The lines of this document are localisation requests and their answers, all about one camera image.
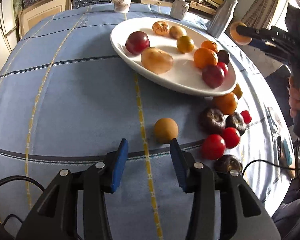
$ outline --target wire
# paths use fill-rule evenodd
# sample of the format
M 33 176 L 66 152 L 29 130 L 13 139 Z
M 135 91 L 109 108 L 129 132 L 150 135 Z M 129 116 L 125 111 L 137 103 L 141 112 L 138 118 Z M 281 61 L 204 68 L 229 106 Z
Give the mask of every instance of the wire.
M 36 185 L 39 189 L 41 189 L 42 191 L 44 191 L 44 187 L 39 183 L 37 182 L 36 180 L 34 179 L 31 179 L 27 176 L 22 176 L 22 175 L 16 175 L 16 176 L 10 176 L 10 177 L 6 177 L 4 179 L 1 179 L 0 180 L 0 186 L 10 182 L 10 181 L 14 181 L 14 180 L 25 180 L 25 181 L 28 181 L 34 185 Z
M 255 162 L 264 162 L 264 163 L 268 163 L 274 167 L 277 167 L 277 168 L 281 168 L 281 169 L 284 169 L 284 170 L 291 170 L 291 171 L 300 171 L 300 169 L 296 169 L 296 168 L 289 168 L 289 167 L 285 167 L 285 166 L 280 166 L 280 165 L 277 165 L 277 164 L 274 164 L 272 162 L 269 162 L 269 161 L 266 161 L 266 160 L 254 160 L 252 162 L 249 162 L 247 164 L 247 166 L 245 166 L 245 168 L 243 169 L 243 172 L 242 172 L 242 176 L 244 175 L 244 173 L 246 172 L 246 169 L 253 163 Z
M 23 223 L 23 221 L 22 221 L 22 219 L 21 219 L 20 217 L 18 217 L 18 216 L 15 215 L 15 214 L 10 214 L 10 215 L 8 215 L 8 216 L 6 217 L 6 219 L 4 220 L 4 222 L 2 223 L 2 225 L 5 226 L 6 223 L 8 222 L 8 220 L 9 220 L 10 218 L 12 218 L 12 217 L 18 219 L 18 220 L 21 222 L 21 224 Z

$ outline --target patterned curtain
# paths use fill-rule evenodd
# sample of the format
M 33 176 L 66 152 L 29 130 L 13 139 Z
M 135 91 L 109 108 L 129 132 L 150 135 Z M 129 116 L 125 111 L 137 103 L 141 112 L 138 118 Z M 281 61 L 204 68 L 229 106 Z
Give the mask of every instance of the patterned curtain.
M 278 1 L 255 0 L 241 21 L 248 27 L 267 28 L 274 16 Z

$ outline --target bottle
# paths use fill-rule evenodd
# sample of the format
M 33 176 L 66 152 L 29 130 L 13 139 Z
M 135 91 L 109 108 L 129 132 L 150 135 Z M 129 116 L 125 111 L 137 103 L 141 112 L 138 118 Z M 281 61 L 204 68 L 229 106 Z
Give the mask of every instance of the bottle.
M 234 8 L 237 5 L 237 0 L 224 0 L 217 8 L 213 19 L 207 29 L 207 32 L 215 38 L 219 38 L 225 32 L 233 17 Z
M 186 16 L 188 9 L 189 4 L 187 2 L 175 0 L 170 11 L 170 16 L 177 20 L 183 20 L 183 18 Z

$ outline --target picture frame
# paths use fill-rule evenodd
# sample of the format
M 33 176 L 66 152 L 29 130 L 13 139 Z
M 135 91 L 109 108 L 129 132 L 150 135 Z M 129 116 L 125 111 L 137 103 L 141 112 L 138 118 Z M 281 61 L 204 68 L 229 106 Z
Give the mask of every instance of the picture frame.
M 42 19 L 72 9 L 72 0 L 41 0 L 19 12 L 20 39 Z

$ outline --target human hand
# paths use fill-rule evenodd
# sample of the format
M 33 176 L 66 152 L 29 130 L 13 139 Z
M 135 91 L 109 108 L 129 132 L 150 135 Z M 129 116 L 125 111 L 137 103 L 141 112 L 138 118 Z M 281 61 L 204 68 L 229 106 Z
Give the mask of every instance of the human hand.
M 293 77 L 291 76 L 289 78 L 289 105 L 291 107 L 290 116 L 292 118 L 296 117 L 297 112 L 300 110 L 300 89 L 296 89 L 293 84 Z

